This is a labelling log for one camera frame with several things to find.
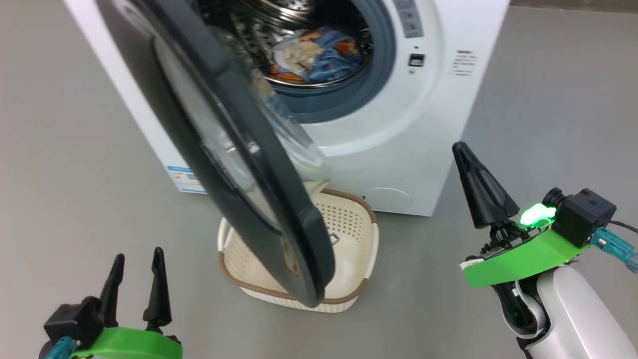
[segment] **button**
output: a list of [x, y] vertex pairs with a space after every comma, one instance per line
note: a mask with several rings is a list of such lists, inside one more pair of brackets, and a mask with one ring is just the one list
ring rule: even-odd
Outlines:
[[423, 54], [410, 54], [410, 61], [408, 62], [408, 66], [418, 66], [423, 67], [426, 63], [426, 56]]
[[399, 17], [403, 25], [406, 38], [418, 38], [423, 36], [421, 20], [416, 8], [399, 9]]

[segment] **green light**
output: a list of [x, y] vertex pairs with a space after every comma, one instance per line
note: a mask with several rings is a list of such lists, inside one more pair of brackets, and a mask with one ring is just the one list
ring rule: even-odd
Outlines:
[[539, 220], [549, 220], [556, 214], [556, 208], [548, 208], [540, 203], [534, 204], [521, 215], [522, 225], [532, 225]]

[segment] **laundry basket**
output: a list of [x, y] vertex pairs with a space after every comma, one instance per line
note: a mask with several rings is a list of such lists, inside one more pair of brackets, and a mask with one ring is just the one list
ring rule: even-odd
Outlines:
[[379, 231], [375, 213], [353, 195], [324, 190], [314, 198], [330, 233], [336, 262], [325, 299], [309, 308], [288, 294], [224, 218], [217, 246], [222, 272], [249, 295], [267, 302], [315, 312], [338, 313], [350, 308], [366, 288], [375, 266]]

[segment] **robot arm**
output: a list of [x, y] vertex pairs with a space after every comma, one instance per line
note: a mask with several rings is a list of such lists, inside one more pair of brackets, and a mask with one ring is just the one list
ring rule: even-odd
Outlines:
[[143, 319], [146, 330], [125, 328], [117, 322], [117, 293], [124, 275], [124, 255], [115, 257], [99, 298], [80, 304], [62, 304], [44, 325], [49, 337], [39, 359], [182, 359], [182, 346], [161, 327], [172, 321], [164, 252], [155, 248], [151, 266], [153, 284]]
[[568, 266], [592, 245], [636, 273], [633, 246], [606, 229], [616, 207], [591, 190], [552, 189], [510, 220], [518, 206], [469, 147], [452, 148], [476, 228], [491, 241], [461, 263], [471, 287], [492, 286], [506, 324], [533, 359], [638, 359], [631, 341], [587, 280]]

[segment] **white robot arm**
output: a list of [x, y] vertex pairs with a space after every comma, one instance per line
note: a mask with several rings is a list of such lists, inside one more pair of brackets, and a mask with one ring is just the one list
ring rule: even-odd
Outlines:
[[521, 291], [521, 296], [527, 296], [537, 333], [521, 333], [504, 316], [529, 358], [638, 359], [625, 332], [576, 269], [560, 266], [546, 271], [535, 287], [536, 293]]
[[469, 147], [452, 147], [476, 228], [490, 239], [461, 263], [471, 287], [491, 286], [506, 324], [532, 359], [638, 359], [626, 333], [587, 280], [569, 263], [590, 247], [616, 256], [638, 273], [634, 247], [606, 227], [616, 206], [589, 189], [563, 195], [554, 188], [542, 204], [519, 211]]

